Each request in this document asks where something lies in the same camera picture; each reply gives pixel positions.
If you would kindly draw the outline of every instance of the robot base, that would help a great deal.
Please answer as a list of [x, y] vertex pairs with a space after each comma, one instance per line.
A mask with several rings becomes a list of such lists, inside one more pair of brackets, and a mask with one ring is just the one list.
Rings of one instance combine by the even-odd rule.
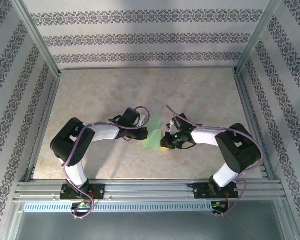
[[[105, 184], [89, 184], [87, 193], [93, 194], [93, 199], [102, 200], [105, 195]], [[62, 185], [60, 200], [82, 200], [88, 199], [87, 196], [82, 194], [82, 197], [78, 195], [76, 191], [72, 189], [69, 184], [65, 183]]]
[[222, 191], [217, 192], [216, 195], [210, 195], [209, 183], [199, 182], [188, 184], [188, 187], [193, 189], [194, 199], [225, 199], [226, 192], [229, 194], [230, 199], [237, 199], [239, 197], [237, 185], [231, 182]]

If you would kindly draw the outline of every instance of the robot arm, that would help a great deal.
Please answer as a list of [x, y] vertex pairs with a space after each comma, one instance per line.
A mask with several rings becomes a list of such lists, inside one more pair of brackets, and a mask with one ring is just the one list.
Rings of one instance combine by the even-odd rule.
[[[139, 129], [123, 129], [123, 127], [140, 127], [145, 120], [144, 115], [140, 115], [136, 110], [128, 108], [122, 116], [117, 116], [114, 119], [107, 121], [106, 123], [114, 123], [113, 125], [93, 125], [87, 128], [79, 140], [78, 146], [71, 158], [69, 165], [65, 167], [66, 174], [79, 189], [87, 193], [89, 189], [89, 180], [87, 179], [82, 164], [82, 158], [84, 157], [88, 147], [92, 142], [100, 140], [116, 140], [120, 138], [130, 138], [135, 140], [144, 140], [148, 137], [148, 131], [146, 127]], [[59, 161], [64, 164], [76, 141], [81, 130], [88, 125], [77, 118], [72, 118], [52, 140], [50, 148]]]
[[[210, 194], [215, 196], [224, 190], [235, 177], [261, 158], [258, 147], [246, 137], [225, 130], [208, 130], [197, 128], [179, 117], [174, 117], [167, 124], [170, 129], [161, 140], [161, 147], [168, 149], [185, 149], [184, 143], [209, 144], [218, 146], [225, 164], [209, 179]], [[250, 136], [245, 127], [236, 123], [230, 127]]]

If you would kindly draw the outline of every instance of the floor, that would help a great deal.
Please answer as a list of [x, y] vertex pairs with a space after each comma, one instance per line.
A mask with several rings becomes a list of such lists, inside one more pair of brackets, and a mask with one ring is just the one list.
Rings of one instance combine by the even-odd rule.
[[[216, 127], [242, 123], [248, 128], [231, 68], [65, 70], [34, 178], [64, 178], [49, 146], [69, 119], [104, 122], [129, 107], [145, 106], [161, 118], [164, 134], [173, 117], [166, 105], [195, 123]], [[223, 164], [216, 146], [144, 150], [142, 142], [123, 139], [94, 142], [83, 158], [88, 178], [105, 179], [207, 179]], [[261, 172], [250, 171], [246, 178], [262, 178]]]

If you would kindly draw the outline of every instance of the striped wallpaper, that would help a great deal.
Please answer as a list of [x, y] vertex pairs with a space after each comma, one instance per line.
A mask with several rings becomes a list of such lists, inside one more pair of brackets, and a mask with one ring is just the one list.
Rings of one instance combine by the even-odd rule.
[[55, 78], [9, 0], [0, 0], [0, 236]]
[[242, 78], [300, 232], [300, 0], [283, 0]]
[[24, 0], [60, 69], [235, 67], [269, 0]]

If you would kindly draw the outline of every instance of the green object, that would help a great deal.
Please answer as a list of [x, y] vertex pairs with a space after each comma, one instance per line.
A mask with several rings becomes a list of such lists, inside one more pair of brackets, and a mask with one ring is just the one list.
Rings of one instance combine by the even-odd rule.
[[144, 150], [161, 149], [160, 141], [162, 134], [160, 120], [161, 118], [159, 116], [151, 116], [149, 122], [146, 124], [148, 138], [142, 141]]

